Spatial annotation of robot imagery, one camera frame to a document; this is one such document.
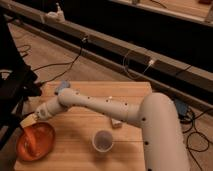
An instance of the white cup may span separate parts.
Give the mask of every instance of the white cup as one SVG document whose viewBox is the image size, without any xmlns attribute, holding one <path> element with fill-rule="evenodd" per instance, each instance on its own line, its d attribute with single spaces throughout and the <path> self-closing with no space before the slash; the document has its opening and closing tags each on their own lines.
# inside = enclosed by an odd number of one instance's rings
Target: white cup
<svg viewBox="0 0 213 171">
<path fill-rule="evenodd" d="M 109 131 L 100 130 L 92 138 L 92 145 L 100 153 L 108 152 L 113 146 L 113 137 Z"/>
</svg>

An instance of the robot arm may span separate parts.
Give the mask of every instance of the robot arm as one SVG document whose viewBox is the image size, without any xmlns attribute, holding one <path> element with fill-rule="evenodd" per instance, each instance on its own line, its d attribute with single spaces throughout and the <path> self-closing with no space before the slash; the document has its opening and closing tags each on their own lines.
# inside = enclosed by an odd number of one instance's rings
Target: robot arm
<svg viewBox="0 0 213 171">
<path fill-rule="evenodd" d="M 140 105 L 88 97 L 65 88 L 36 110 L 39 120 L 47 120 L 70 107 L 81 106 L 142 129 L 146 170 L 189 171 L 189 161 L 178 115 L 164 94 L 152 93 Z"/>
</svg>

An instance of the blue object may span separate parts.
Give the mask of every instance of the blue object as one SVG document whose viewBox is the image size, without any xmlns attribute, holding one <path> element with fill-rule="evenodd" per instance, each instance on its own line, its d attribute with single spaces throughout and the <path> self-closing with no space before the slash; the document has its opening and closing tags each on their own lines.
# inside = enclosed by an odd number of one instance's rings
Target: blue object
<svg viewBox="0 0 213 171">
<path fill-rule="evenodd" d="M 186 116 L 186 114 L 188 112 L 188 104 L 186 104 L 183 101 L 178 100 L 178 99 L 174 100 L 174 104 L 176 106 L 179 116 L 183 116 L 183 117 Z"/>
<path fill-rule="evenodd" d="M 58 95 L 58 93 L 64 88 L 70 88 L 70 83 L 68 81 L 62 81 L 61 84 L 55 89 L 55 94 Z"/>
</svg>

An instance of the orange bowl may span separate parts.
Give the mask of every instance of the orange bowl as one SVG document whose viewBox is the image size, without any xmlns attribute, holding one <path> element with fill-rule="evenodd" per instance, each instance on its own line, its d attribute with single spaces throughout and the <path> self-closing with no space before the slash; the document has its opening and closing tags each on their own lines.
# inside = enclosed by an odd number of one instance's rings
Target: orange bowl
<svg viewBox="0 0 213 171">
<path fill-rule="evenodd" d="M 23 161 L 41 159 L 53 149 L 55 142 L 55 130 L 46 122 L 39 122 L 31 125 L 30 130 L 31 131 L 28 132 L 30 136 L 27 136 L 27 134 L 23 132 L 16 144 L 18 158 Z M 30 145 L 32 144 L 30 141 L 35 141 L 33 153 L 30 149 Z"/>
</svg>

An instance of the wooden surface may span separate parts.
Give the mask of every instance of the wooden surface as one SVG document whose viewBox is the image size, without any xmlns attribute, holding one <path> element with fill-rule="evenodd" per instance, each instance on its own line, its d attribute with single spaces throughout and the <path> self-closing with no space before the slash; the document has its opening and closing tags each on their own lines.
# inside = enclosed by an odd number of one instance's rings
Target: wooden surface
<svg viewBox="0 0 213 171">
<path fill-rule="evenodd" d="M 58 82 L 43 88 L 41 102 L 53 96 Z M 89 96 L 140 103 L 151 92 L 146 82 L 72 82 L 72 88 Z M 110 119 L 91 110 L 73 107 L 49 121 L 56 131 L 53 151 L 36 162 L 17 159 L 16 171 L 145 171 L 141 130 L 127 124 L 112 129 Z M 109 130 L 114 146 L 106 155 L 96 152 L 91 143 L 93 134 Z"/>
<path fill-rule="evenodd" d="M 166 6 L 168 10 L 180 12 L 183 14 L 190 14 L 202 18 L 206 18 L 208 11 L 210 9 L 210 5 L 200 4 L 198 3 L 198 0 L 155 0 L 155 1 Z M 162 8 L 161 5 L 154 3 L 151 0 L 141 0 L 140 3 Z"/>
</svg>

